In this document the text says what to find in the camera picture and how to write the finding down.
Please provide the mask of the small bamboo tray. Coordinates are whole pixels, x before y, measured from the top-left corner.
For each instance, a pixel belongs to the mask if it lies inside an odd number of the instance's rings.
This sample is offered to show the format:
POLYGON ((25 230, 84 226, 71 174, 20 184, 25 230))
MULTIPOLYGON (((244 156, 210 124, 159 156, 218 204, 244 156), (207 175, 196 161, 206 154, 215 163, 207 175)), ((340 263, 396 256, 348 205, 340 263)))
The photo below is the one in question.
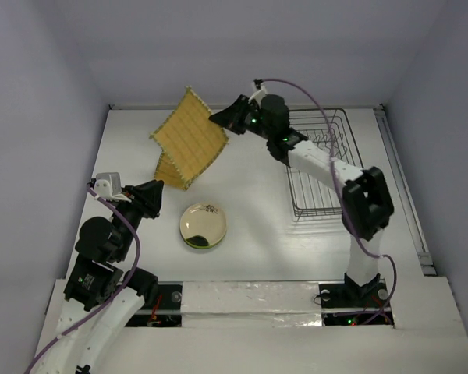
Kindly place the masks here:
POLYGON ((163 181, 167 186, 187 190, 190 187, 191 182, 182 179, 179 170, 173 164, 171 158, 165 151, 162 151, 158 159, 155 171, 154 179, 163 181))

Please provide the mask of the large bamboo tray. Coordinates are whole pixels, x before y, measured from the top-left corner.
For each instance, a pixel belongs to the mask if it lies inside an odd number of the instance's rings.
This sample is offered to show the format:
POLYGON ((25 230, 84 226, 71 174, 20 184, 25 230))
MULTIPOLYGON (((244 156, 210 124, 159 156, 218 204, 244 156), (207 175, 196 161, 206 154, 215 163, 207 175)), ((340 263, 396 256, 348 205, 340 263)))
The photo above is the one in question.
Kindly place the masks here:
POLYGON ((210 115, 211 109, 188 86, 173 112, 150 135, 190 185, 229 143, 225 130, 211 122, 210 115))

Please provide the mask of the grey green plate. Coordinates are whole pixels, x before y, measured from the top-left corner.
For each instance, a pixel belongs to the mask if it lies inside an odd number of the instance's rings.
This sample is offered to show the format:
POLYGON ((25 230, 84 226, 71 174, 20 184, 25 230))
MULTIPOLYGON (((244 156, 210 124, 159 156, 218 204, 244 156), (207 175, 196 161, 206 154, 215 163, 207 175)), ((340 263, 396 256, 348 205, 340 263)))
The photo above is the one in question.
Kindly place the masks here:
POLYGON ((227 232, 227 216, 225 211, 215 203, 195 203, 183 212, 179 220, 181 237, 188 238, 202 235, 209 240, 225 236, 227 232))

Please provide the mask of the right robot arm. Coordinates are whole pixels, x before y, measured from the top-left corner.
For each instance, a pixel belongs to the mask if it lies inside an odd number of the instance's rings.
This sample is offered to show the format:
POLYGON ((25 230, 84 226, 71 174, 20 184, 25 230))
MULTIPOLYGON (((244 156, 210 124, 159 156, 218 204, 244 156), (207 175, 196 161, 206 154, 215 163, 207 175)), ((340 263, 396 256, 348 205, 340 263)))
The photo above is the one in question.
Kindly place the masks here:
POLYGON ((265 139, 274 159, 334 189, 351 237, 343 295, 351 305, 367 301, 380 280, 380 243, 394 213, 381 169, 359 168, 319 148, 291 126, 289 108, 278 95, 241 95, 209 119, 237 135, 252 132, 265 139))

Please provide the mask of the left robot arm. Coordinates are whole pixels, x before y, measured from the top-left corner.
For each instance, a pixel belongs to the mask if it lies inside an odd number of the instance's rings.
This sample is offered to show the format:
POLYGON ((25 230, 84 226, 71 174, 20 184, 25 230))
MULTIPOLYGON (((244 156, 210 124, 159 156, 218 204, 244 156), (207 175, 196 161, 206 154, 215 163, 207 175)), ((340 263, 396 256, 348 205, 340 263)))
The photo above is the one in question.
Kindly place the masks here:
POLYGON ((99 373, 133 315, 158 304, 158 277, 138 267, 137 229, 160 214, 163 188, 157 180, 123 186, 117 172, 87 183, 88 194, 112 215, 82 224, 55 336, 36 353, 28 373, 99 373))

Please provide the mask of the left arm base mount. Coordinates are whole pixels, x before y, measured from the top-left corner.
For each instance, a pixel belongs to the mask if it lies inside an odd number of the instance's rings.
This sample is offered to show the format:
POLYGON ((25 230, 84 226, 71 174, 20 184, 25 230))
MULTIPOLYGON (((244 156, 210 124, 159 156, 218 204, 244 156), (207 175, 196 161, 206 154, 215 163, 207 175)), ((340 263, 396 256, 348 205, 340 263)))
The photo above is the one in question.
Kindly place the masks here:
POLYGON ((154 304, 138 310, 125 327, 181 327, 182 297, 182 283, 160 283, 154 304))

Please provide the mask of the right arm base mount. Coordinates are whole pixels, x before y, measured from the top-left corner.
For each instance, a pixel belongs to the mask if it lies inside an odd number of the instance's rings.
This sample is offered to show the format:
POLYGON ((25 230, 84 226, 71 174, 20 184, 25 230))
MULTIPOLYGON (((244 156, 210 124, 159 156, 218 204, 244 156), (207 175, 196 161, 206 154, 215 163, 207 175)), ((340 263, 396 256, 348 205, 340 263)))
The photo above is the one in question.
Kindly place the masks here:
POLYGON ((392 309, 385 304, 387 297, 384 281, 361 299, 347 296, 343 283, 324 283, 319 284, 313 303, 321 307, 324 326, 394 326, 392 309))

